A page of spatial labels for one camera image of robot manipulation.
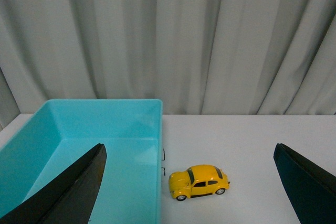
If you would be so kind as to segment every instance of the toy beetle car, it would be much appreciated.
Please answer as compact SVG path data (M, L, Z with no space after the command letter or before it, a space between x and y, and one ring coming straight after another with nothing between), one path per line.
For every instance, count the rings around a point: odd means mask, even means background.
M183 201L211 194L223 194L230 182L221 169L213 165L196 165L184 172L172 173L169 177L169 190L173 199Z

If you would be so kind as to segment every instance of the car wheel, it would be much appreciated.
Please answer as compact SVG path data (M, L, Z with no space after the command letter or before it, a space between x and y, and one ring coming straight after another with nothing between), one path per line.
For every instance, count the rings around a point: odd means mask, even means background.
M185 196L185 195L178 195L178 196L176 197L176 199L177 199L178 201L184 201L186 198L187 198L187 196Z
M218 189L218 190L216 191L216 194L218 194L218 195L221 195L221 194L223 194L223 193L225 193L225 189L224 189L224 188L220 188L220 189Z

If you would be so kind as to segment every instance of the turquoise plastic bin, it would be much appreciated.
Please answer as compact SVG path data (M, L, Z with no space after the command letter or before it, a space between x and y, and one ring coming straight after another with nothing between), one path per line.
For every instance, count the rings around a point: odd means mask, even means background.
M0 217L103 143L90 223L160 223L161 125L160 100L46 102L0 150Z

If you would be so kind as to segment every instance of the white tabletop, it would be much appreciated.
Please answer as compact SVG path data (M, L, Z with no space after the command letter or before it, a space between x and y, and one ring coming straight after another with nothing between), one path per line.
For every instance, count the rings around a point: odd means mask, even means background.
M19 115L0 132L0 147L29 117ZM335 175L335 136L335 116L164 115L162 224L299 224L274 164L275 146L284 143ZM196 164L221 168L230 189L223 195L172 199L169 174Z

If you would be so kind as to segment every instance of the white curtain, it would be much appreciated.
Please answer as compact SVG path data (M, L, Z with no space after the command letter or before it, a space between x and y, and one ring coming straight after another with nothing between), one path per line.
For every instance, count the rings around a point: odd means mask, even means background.
M159 98L166 114L335 114L335 11L336 0L0 0L0 67L21 113L51 98Z

